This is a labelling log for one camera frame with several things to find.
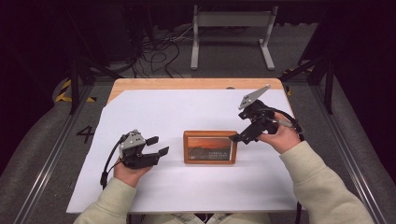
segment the beige sleeve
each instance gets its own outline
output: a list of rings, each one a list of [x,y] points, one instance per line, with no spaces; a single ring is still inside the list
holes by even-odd
[[[374,223],[362,202],[342,179],[303,141],[280,159],[289,170],[294,194],[315,223]]]
[[[126,223],[136,189],[111,178],[99,199],[81,213],[74,223]]]

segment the table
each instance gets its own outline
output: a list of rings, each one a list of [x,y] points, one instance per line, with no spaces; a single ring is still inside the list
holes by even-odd
[[[148,149],[153,151],[144,153],[163,147],[170,149],[159,164],[140,180],[131,213],[295,210],[297,200],[289,173],[269,145],[238,144],[234,165],[191,165],[183,162],[183,130],[243,131],[249,121],[237,116],[237,107],[245,94],[266,84],[273,88],[260,99],[291,114],[282,84],[276,78],[116,80],[67,212],[80,213],[96,200],[102,190],[99,178],[109,149],[118,140],[111,139],[120,138],[120,134],[136,127],[145,138],[153,134],[160,137],[159,143]],[[176,103],[171,100],[173,97],[176,97]]]

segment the gray carpet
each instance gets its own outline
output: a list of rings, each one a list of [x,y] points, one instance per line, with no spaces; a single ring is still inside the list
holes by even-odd
[[[270,39],[269,50],[272,54],[275,71],[268,71],[258,47],[259,29],[246,29],[241,34],[230,30],[207,30],[201,35],[200,62],[197,71],[190,70],[191,42],[184,40],[178,43],[179,55],[168,66],[173,77],[280,77],[285,69],[297,66],[315,25],[284,26],[274,28]],[[161,63],[148,63],[143,60],[132,69],[122,73],[125,77],[169,77],[163,67],[177,55],[177,48],[169,47],[163,51],[166,60]],[[149,59],[155,52],[145,54]],[[160,55],[154,60],[160,61]],[[301,74],[285,83],[290,86],[291,108],[305,128],[304,136],[313,149],[345,181],[346,187],[359,196],[354,181],[339,153],[337,141],[331,128],[326,123],[326,115],[321,110],[321,102],[316,100],[312,87],[304,82]],[[85,103],[78,113],[75,124],[70,129],[62,148],[62,155],[49,177],[49,181],[36,203],[33,212],[27,217],[27,223],[72,223],[76,215],[66,214],[65,210],[73,193],[79,171],[87,155],[92,137],[85,143],[85,136],[78,132],[91,126],[94,132],[103,106],[111,91],[112,80],[108,77],[97,77],[91,97],[97,97],[94,103]],[[16,149],[7,169],[0,179],[0,223],[12,223],[27,198],[35,179],[57,137],[69,118],[70,103],[58,102],[26,134]],[[333,117],[340,127],[353,156],[381,208],[388,223],[396,223],[396,188],[387,172],[375,155],[364,130],[353,113],[343,91],[335,82],[333,93]],[[131,223],[139,223],[140,216],[132,216]],[[272,223],[294,223],[294,213],[270,214]],[[302,224],[309,223],[308,215],[303,212]]]

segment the picture frame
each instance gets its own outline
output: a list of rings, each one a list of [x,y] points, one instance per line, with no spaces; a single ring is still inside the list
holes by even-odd
[[[237,142],[229,137],[235,131],[185,131],[183,133],[186,164],[235,164]]]

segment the person's right arm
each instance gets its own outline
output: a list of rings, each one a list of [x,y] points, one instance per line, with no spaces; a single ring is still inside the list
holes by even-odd
[[[280,114],[276,119],[287,120]],[[280,125],[275,134],[263,133],[258,139],[281,154],[310,223],[374,223],[362,202],[294,129]]]

